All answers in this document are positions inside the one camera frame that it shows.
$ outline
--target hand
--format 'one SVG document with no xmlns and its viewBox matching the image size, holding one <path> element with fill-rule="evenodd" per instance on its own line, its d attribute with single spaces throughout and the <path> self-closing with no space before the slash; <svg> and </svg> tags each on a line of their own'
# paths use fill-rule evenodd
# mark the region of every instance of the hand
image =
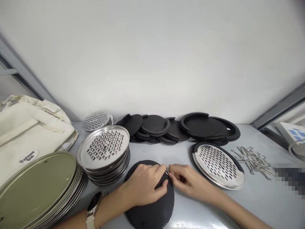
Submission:
<svg viewBox="0 0 305 229">
<path fill-rule="evenodd" d="M 164 164 L 161 166 L 140 164 L 136 168 L 131 177 L 121 186 L 122 193 L 130 200 L 130 207 L 154 203 L 167 193 L 168 180 L 155 189 L 165 170 Z"/>
<path fill-rule="evenodd" d="M 210 184 L 203 176 L 189 165 L 169 165 L 169 177 L 173 185 L 197 200 L 214 204 L 220 196 L 226 195 L 219 188 Z"/>
</svg>

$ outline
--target bag strap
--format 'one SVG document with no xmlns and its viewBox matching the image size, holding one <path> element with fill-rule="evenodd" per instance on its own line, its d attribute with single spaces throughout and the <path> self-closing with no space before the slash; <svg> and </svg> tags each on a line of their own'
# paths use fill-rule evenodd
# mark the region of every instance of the bag strap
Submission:
<svg viewBox="0 0 305 229">
<path fill-rule="evenodd" d="M 30 119 L 29 121 L 11 130 L 10 132 L 0 136 L 0 147 L 12 140 L 13 138 L 17 137 L 18 135 L 22 134 L 23 132 L 27 131 L 28 129 L 32 128 L 36 124 L 38 124 L 37 120 Z"/>
</svg>

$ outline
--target right hand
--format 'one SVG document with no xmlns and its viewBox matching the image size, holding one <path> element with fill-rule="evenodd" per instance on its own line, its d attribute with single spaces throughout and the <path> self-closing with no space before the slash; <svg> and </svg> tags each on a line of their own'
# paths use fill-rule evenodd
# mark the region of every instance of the right hand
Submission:
<svg viewBox="0 0 305 229">
<path fill-rule="evenodd" d="M 189 165 L 171 164 L 169 171 L 173 185 L 190 197 L 214 204 L 220 196 L 225 195 Z"/>
</svg>

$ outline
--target wristwatch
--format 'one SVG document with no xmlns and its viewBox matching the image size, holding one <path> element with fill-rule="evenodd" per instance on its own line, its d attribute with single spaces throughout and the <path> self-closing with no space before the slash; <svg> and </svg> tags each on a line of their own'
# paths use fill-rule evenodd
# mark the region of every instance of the wristwatch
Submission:
<svg viewBox="0 0 305 229">
<path fill-rule="evenodd" d="M 96 213 L 98 206 L 103 198 L 102 192 L 98 192 L 92 198 L 89 207 L 87 208 L 87 229 L 95 229 L 94 227 L 94 214 Z"/>
</svg>

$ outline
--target green metal lid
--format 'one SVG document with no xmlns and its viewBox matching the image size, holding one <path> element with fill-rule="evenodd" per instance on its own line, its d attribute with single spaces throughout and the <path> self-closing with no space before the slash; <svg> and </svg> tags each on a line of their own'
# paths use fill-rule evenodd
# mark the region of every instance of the green metal lid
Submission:
<svg viewBox="0 0 305 229">
<path fill-rule="evenodd" d="M 68 188 L 76 159 L 67 152 L 43 156 L 0 188 L 0 228 L 24 228 L 50 209 Z"/>
</svg>

